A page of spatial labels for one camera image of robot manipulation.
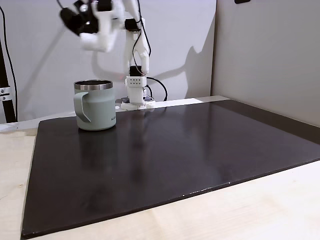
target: black cable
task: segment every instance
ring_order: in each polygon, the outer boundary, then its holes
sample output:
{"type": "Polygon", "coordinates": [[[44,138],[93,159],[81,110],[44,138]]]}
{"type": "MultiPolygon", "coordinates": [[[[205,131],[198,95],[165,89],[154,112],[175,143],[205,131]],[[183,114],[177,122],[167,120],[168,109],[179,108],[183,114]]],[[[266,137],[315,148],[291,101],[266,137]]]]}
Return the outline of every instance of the black cable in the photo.
{"type": "Polygon", "coordinates": [[[149,91],[150,91],[150,97],[152,98],[152,90],[151,90],[151,87],[150,87],[149,85],[145,85],[145,87],[149,89],[149,91]]]}
{"type": "Polygon", "coordinates": [[[132,55],[133,55],[133,60],[134,60],[135,68],[138,70],[138,72],[139,72],[141,75],[144,76],[144,74],[138,69],[138,65],[137,65],[136,58],[135,58],[135,47],[136,47],[136,45],[137,45],[137,42],[138,42],[139,38],[141,37],[141,34],[142,34],[142,32],[141,32],[141,30],[140,30],[140,34],[139,34],[138,38],[136,39],[136,41],[135,41],[135,43],[134,43],[134,45],[133,45],[133,48],[132,48],[132,55]]]}
{"type": "Polygon", "coordinates": [[[139,22],[141,21],[141,25],[142,25],[142,28],[143,28],[143,31],[144,31],[145,39],[146,39],[146,42],[148,43],[148,47],[149,47],[149,57],[150,57],[150,55],[151,55],[151,46],[150,46],[149,39],[148,39],[148,36],[147,36],[147,33],[146,33],[146,29],[145,29],[144,21],[142,21],[141,8],[140,8],[140,1],[139,1],[139,0],[137,0],[137,1],[138,1],[139,16],[140,16],[140,20],[139,20],[139,22]]]}
{"type": "Polygon", "coordinates": [[[63,9],[64,7],[61,5],[60,0],[56,0],[56,2],[59,4],[60,8],[63,9]]]}
{"type": "Polygon", "coordinates": [[[3,17],[3,36],[4,36],[4,45],[5,45],[5,50],[6,50],[6,55],[8,56],[8,60],[10,63],[11,67],[11,73],[13,77],[13,82],[14,82],[14,91],[15,91],[15,120],[18,122],[18,91],[17,91],[17,82],[16,82],[16,77],[15,77],[15,72],[14,68],[12,66],[9,50],[8,50],[8,44],[7,44],[7,33],[6,33],[6,17],[5,17],[5,12],[0,6],[0,10],[2,12],[2,17],[3,17]]]}
{"type": "Polygon", "coordinates": [[[158,79],[155,79],[155,78],[149,77],[149,76],[147,76],[146,78],[147,78],[147,79],[152,79],[152,80],[156,81],[157,83],[159,83],[159,84],[163,87],[163,89],[164,89],[164,91],[165,91],[165,98],[164,98],[163,101],[164,101],[164,102],[167,101],[167,99],[168,99],[168,92],[167,92],[166,86],[165,86],[162,82],[160,82],[158,79]]]}

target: stainless steel mug rim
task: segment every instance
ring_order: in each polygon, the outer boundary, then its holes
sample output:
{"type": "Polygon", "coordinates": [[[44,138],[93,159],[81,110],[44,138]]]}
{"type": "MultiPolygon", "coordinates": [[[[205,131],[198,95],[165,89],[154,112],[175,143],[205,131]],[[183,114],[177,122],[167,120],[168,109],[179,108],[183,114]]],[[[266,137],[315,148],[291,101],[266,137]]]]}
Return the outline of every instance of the stainless steel mug rim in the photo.
{"type": "Polygon", "coordinates": [[[112,81],[103,79],[83,80],[74,83],[75,89],[85,91],[111,89],[112,87],[112,81]]]}

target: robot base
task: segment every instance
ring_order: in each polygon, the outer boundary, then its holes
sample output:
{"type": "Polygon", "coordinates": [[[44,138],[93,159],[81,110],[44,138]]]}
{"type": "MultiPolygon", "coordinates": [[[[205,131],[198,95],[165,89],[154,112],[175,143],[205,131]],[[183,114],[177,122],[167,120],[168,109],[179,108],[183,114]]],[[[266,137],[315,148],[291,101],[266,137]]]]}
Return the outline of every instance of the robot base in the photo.
{"type": "Polygon", "coordinates": [[[141,109],[153,109],[155,107],[155,101],[145,102],[143,105],[137,106],[131,103],[121,103],[121,109],[123,110],[141,110],[141,109]]]}

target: mug handle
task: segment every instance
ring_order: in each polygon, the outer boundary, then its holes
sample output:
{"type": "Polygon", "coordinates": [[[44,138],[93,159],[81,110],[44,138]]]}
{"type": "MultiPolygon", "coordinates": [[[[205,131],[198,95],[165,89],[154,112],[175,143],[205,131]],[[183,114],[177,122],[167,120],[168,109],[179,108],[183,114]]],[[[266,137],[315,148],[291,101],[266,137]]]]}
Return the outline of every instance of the mug handle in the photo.
{"type": "Polygon", "coordinates": [[[87,91],[78,92],[73,97],[75,114],[85,123],[91,123],[91,120],[84,112],[83,97],[87,95],[87,91]]]}

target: white panel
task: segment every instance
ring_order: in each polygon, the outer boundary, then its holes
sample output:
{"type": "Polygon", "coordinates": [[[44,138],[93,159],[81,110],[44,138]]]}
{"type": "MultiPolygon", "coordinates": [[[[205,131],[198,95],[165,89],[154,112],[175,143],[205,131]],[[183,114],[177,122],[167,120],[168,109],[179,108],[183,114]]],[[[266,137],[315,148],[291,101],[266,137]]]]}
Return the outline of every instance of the white panel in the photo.
{"type": "Polygon", "coordinates": [[[320,126],[320,1],[217,1],[213,94],[320,126]]]}

